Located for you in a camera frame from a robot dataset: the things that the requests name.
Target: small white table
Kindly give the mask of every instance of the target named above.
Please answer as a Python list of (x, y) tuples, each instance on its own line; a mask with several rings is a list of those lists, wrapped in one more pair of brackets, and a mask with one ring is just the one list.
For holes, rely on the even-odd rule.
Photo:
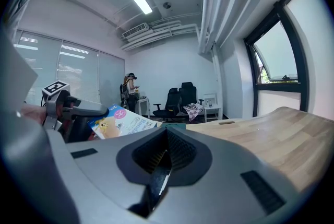
[(139, 115), (142, 115), (142, 114), (141, 114), (141, 104), (142, 104), (143, 102), (146, 102), (146, 107), (147, 107), (147, 110), (148, 110), (148, 119), (150, 119), (150, 118), (151, 118), (151, 114), (150, 114), (150, 106), (149, 106), (149, 102), (148, 102), (148, 99), (147, 99), (147, 98), (145, 98), (145, 99), (139, 99), (139, 100), (138, 100), (138, 113), (139, 113)]
[[(218, 110), (217, 117), (207, 118), (208, 110)], [(211, 107), (204, 106), (204, 118), (205, 118), (205, 122), (207, 122), (207, 119), (217, 119), (217, 120), (219, 120), (220, 119), (220, 107), (219, 107), (219, 105), (218, 104), (213, 104)]]

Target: person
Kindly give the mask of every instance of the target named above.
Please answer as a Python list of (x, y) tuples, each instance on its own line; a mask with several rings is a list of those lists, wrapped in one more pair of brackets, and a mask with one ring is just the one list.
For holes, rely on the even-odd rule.
[(126, 100), (129, 110), (132, 112), (135, 112), (136, 110), (136, 103), (137, 103), (137, 98), (135, 96), (135, 89), (139, 88), (135, 86), (135, 77), (134, 73), (130, 73), (127, 75), (126, 78), (124, 78), (124, 86), (127, 88), (127, 92), (129, 93), (129, 98)]

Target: desk surface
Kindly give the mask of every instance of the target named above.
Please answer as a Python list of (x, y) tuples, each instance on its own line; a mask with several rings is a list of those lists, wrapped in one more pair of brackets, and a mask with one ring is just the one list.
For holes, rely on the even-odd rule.
[(284, 173), (299, 191), (322, 177), (334, 150), (334, 121), (287, 107), (250, 120), (217, 120), (186, 128), (247, 148)]

